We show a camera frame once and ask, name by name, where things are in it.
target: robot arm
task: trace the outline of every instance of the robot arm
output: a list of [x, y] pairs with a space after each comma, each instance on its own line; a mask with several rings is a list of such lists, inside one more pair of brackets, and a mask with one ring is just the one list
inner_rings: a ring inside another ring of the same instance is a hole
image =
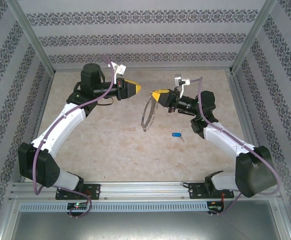
[[275, 186], [277, 180], [273, 173], [263, 162], [244, 148], [243, 145], [261, 156], [273, 168], [269, 150], [264, 146], [255, 147], [252, 144], [246, 143], [226, 130], [213, 115], [213, 110], [216, 108], [213, 92], [203, 91], [201, 92], [201, 105], [204, 117], [213, 123], [214, 126], [222, 129], [222, 131], [208, 124], [200, 114], [198, 96], [191, 98], [183, 95], [184, 85], [190, 85], [190, 82], [189, 79], [182, 79], [180, 75], [176, 75], [176, 88], [174, 90], [155, 90], [152, 92], [152, 97], [160, 105], [168, 108], [169, 113], [177, 110], [180, 114], [194, 116], [190, 121], [194, 133], [214, 143], [233, 159], [235, 172], [224, 172], [221, 170], [205, 177], [204, 185], [207, 192], [211, 194], [218, 190], [234, 190], [240, 191], [244, 196], [250, 198]]
[[[119, 66], [115, 63], [112, 63], [112, 66], [116, 69], [116, 74], [122, 75], [124, 73], [125, 66]], [[86, 119], [91, 111], [98, 105], [98, 102], [96, 101], [80, 108], [77, 107], [103, 95], [110, 85], [111, 82], [105, 82], [105, 76], [99, 65], [89, 63], [83, 67], [81, 71], [81, 81], [75, 85], [73, 93], [68, 97], [66, 101], [67, 104], [58, 117], [47, 130], [33, 140], [31, 144], [23, 142], [18, 148], [19, 169], [22, 176], [31, 180], [33, 179], [35, 152], [41, 142], [44, 141], [37, 158], [36, 182], [47, 188], [56, 187], [83, 192], [83, 178], [60, 169], [54, 159], [66, 138], [79, 123]], [[134, 96], [140, 89], [141, 86], [136, 82], [119, 77], [115, 80], [115, 84], [104, 98], [116, 97], [120, 101]], [[74, 108], [77, 109], [66, 116], [66, 113]], [[65, 117], [53, 128], [54, 123], [61, 116]], [[48, 138], [44, 139], [46, 133], [51, 128], [52, 130]]]

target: beige floor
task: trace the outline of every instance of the beige floor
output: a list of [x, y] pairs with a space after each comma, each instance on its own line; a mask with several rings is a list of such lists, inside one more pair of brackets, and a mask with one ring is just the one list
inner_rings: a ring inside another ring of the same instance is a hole
[[[214, 92], [214, 115], [238, 137], [243, 138], [237, 112], [223, 70], [127, 71], [124, 77], [141, 84], [141, 92], [111, 106], [97, 106], [61, 146], [56, 162], [85, 181], [193, 181], [218, 170], [233, 170], [234, 161], [191, 129], [191, 116], [168, 113], [159, 106], [151, 128], [140, 126], [149, 93], [174, 88], [174, 75], [203, 77], [203, 89]], [[109, 81], [109, 72], [104, 73]], [[41, 123], [42, 133], [60, 113], [79, 72], [57, 72]], [[198, 84], [185, 87], [184, 95], [195, 97]], [[185, 142], [172, 137], [182, 132]]]

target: patterned wallpaper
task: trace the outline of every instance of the patterned wallpaper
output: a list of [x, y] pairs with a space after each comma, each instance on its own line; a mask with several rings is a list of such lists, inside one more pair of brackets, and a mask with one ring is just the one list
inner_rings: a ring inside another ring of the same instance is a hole
[[11, 185], [20, 176], [17, 149], [35, 135], [51, 80], [7, 3], [0, 0], [0, 221]]
[[254, 132], [282, 180], [291, 220], [291, 0], [278, 1], [236, 73]]
[[109, 54], [128, 67], [230, 67], [265, 0], [20, 0], [56, 70]]

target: purple cable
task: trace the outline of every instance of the purple cable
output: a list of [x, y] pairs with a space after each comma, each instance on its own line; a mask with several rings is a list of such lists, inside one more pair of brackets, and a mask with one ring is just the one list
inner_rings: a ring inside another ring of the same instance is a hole
[[[112, 78], [112, 79], [111, 79], [111, 83], [110, 83], [110, 86], [109, 86], [109, 88], [107, 89], [107, 91], [106, 91], [104, 94], [102, 94], [101, 96], [99, 96], [99, 97], [97, 97], [97, 98], [95, 98], [95, 99], [93, 99], [93, 100], [91, 100], [91, 101], [87, 101], [87, 102], [85, 102], [85, 103], [83, 103], [83, 104], [81, 104], [81, 105], [78, 105], [78, 106], [72, 108], [71, 110], [69, 110], [68, 112], [66, 112], [64, 115], [62, 115], [61, 117], [59, 117], [59, 118], [55, 121], [55, 123], [54, 123], [54, 124], [49, 128], [49, 130], [46, 132], [46, 134], [44, 135], [43, 139], [41, 140], [39, 146], [37, 147], [37, 149], [36, 149], [36, 151], [35, 151], [34, 158], [33, 158], [33, 165], [32, 165], [32, 180], [33, 180], [33, 190], [34, 190], [34, 193], [35, 193], [36, 195], [39, 195], [40, 192], [41, 192], [41, 190], [42, 190], [42, 188], [43, 188], [43, 186], [41, 186], [41, 187], [39, 188], [39, 190], [37, 189], [37, 161], [38, 161], [38, 155], [39, 155], [39, 152], [40, 152], [42, 146], [45, 144], [46, 139], [48, 138], [48, 136], [49, 136], [50, 133], [52, 132], [52, 130], [53, 130], [53, 129], [58, 125], [58, 123], [59, 123], [62, 119], [66, 118], [66, 117], [67, 117], [70, 113], [72, 113], [73, 111], [75, 111], [75, 110], [77, 110], [77, 109], [79, 109], [79, 108], [82, 108], [82, 107], [84, 107], [84, 106], [86, 106], [86, 105], [89, 105], [89, 104], [95, 103], [95, 102], [97, 102], [98, 100], [104, 98], [104, 97], [105, 97], [105, 96], [110, 92], [110, 90], [112, 89], [112, 87], [113, 87], [113, 85], [114, 85], [115, 77], [116, 77], [116, 76], [115, 76], [115, 70], [114, 70], [114, 67], [112, 66], [111, 60], [110, 60], [107, 56], [105, 56], [105, 55], [102, 55], [102, 60], [103, 60], [106, 64], [109, 64], [109, 65], [110, 65], [110, 68], [111, 68], [111, 76], [112, 76], [111, 78]], [[78, 191], [73, 191], [73, 190], [70, 190], [70, 189], [66, 189], [66, 188], [60, 188], [60, 189], [62, 189], [62, 190], [64, 190], [64, 191], [71, 192], [71, 193], [79, 194], [79, 195], [81, 195], [81, 196], [86, 197], [86, 198], [89, 200], [89, 202], [90, 202], [89, 209], [88, 209], [85, 213], [81, 214], [80, 216], [78, 216], [78, 217], [76, 217], [76, 218], [83, 217], [84, 215], [86, 215], [86, 214], [91, 210], [92, 202], [91, 202], [91, 199], [90, 199], [90, 197], [89, 197], [88, 195], [85, 195], [85, 194], [83, 194], [83, 193], [81, 193], [81, 192], [78, 192]]]
[[202, 110], [202, 104], [201, 104], [201, 85], [202, 85], [202, 79], [203, 77], [199, 78], [199, 87], [198, 87], [198, 101], [199, 101], [199, 111], [201, 114], [201, 117], [204, 119], [204, 121], [206, 121], [209, 125], [211, 125], [213, 128], [215, 128], [216, 130], [223, 132], [224, 134], [226, 134], [228, 137], [230, 137], [231, 139], [233, 139], [237, 144], [239, 144], [242, 148], [245, 148], [246, 150], [248, 150], [250, 153], [252, 153], [256, 158], [258, 158], [261, 162], [264, 163], [264, 165], [266, 165], [266, 167], [273, 173], [275, 179], [276, 179], [276, 189], [273, 192], [259, 192], [258, 194], [260, 195], [274, 195], [277, 192], [280, 191], [280, 187], [281, 187], [281, 180], [280, 177], [278, 176], [276, 170], [274, 170], [274, 168], [267, 163], [266, 160], [264, 160], [261, 156], [259, 156], [258, 154], [256, 154], [252, 149], [250, 149], [249, 147], [247, 147], [244, 143], [242, 143], [241, 141], [239, 141], [238, 139], [236, 139], [235, 137], [233, 137], [228, 131], [212, 124], [208, 119], [206, 119], [204, 112]]

